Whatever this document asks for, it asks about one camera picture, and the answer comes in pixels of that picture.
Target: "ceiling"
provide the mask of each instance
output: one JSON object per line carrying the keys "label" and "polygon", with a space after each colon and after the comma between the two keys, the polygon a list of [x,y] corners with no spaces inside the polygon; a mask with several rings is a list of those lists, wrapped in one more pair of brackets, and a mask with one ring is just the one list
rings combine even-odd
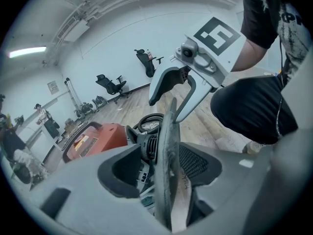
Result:
{"label": "ceiling", "polygon": [[[14,75],[22,70],[56,65],[58,55],[66,42],[56,37],[73,16],[94,20],[133,0],[30,0],[7,34],[1,49],[1,76]],[[239,0],[220,0],[233,6]],[[26,47],[47,46],[45,53],[9,59],[6,54]]]}

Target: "bottle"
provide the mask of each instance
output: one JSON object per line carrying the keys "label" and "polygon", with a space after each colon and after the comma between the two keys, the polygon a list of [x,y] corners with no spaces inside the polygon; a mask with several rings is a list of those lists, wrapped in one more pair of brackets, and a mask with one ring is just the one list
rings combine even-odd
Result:
{"label": "bottle", "polygon": [[148,54],[149,60],[151,60],[152,59],[152,54],[151,54],[151,52],[149,50],[147,50],[147,54]]}
{"label": "bottle", "polygon": [[10,114],[7,114],[7,115],[6,115],[6,118],[7,118],[7,120],[8,120],[8,124],[9,124],[8,128],[12,128],[13,126],[12,126],[12,121],[11,121],[11,116],[10,116]]}

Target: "office chair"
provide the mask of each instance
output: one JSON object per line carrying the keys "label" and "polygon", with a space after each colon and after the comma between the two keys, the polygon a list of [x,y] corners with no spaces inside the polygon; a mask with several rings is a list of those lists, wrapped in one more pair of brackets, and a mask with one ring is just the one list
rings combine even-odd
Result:
{"label": "office chair", "polygon": [[[147,53],[145,53],[145,51],[143,49],[137,50],[135,49],[134,51],[137,52],[136,56],[137,58],[142,62],[142,64],[145,66],[146,68],[146,75],[148,77],[153,77],[153,75],[155,74],[155,67],[152,63],[152,60],[156,59],[156,57],[149,59],[149,56]],[[158,58],[158,64],[161,63],[161,59],[164,57],[160,57]]]}
{"label": "office chair", "polygon": [[122,88],[126,84],[126,81],[121,81],[121,76],[119,76],[116,80],[119,81],[119,84],[112,83],[112,80],[109,80],[105,75],[97,75],[98,80],[96,81],[97,84],[101,85],[102,87],[106,88],[107,92],[110,95],[115,95],[116,93],[119,93],[117,97],[114,98],[114,103],[117,104],[117,101],[119,98],[125,96],[128,98],[128,96],[131,94],[130,92],[124,93]]}

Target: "ceiling light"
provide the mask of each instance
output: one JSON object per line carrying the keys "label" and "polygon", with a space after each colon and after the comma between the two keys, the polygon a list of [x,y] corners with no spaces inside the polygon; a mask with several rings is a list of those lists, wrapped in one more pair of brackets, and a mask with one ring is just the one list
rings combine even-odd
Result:
{"label": "ceiling light", "polygon": [[36,53],[36,52],[43,52],[45,51],[46,47],[35,47],[35,48],[27,48],[27,49],[19,49],[9,53],[9,58],[17,57],[25,54]]}

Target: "white wall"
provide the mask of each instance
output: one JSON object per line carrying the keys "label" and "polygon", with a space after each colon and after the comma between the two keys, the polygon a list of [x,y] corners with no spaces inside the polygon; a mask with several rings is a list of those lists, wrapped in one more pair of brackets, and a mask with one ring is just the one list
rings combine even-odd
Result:
{"label": "white wall", "polygon": [[[53,95],[47,83],[56,81],[59,91]],[[51,105],[48,110],[58,122],[62,130],[68,118],[76,119],[74,106],[63,83],[61,72],[57,68],[45,68],[24,72],[19,76],[1,82],[0,93],[5,95],[2,112],[10,114],[12,122],[14,118],[24,115],[24,119],[29,118],[35,113],[36,103],[45,105],[57,98],[57,102]],[[21,128],[19,136],[23,141],[33,135],[38,129],[37,119],[31,121],[26,127]]]}
{"label": "white wall", "polygon": [[143,0],[118,8],[95,22],[64,53],[59,63],[63,77],[71,79],[82,102],[97,95],[114,97],[95,83],[99,74],[113,82],[123,75],[129,90],[148,84],[151,79],[134,49],[149,49],[156,57],[171,56],[185,40],[188,27],[211,12],[238,25],[234,13],[210,6],[208,0]]}
{"label": "white wall", "polygon": [[[232,8],[232,12],[236,13],[237,15],[240,28],[244,19],[243,11],[244,11],[244,5],[243,5],[242,0]],[[282,54],[283,54],[283,64],[284,64],[286,55],[285,55],[285,49],[283,46],[282,46]],[[256,64],[255,67],[263,68],[273,73],[278,72],[281,69],[281,54],[280,54],[278,37],[276,38],[274,43],[271,45],[271,47],[268,49],[264,58],[258,64]]]}

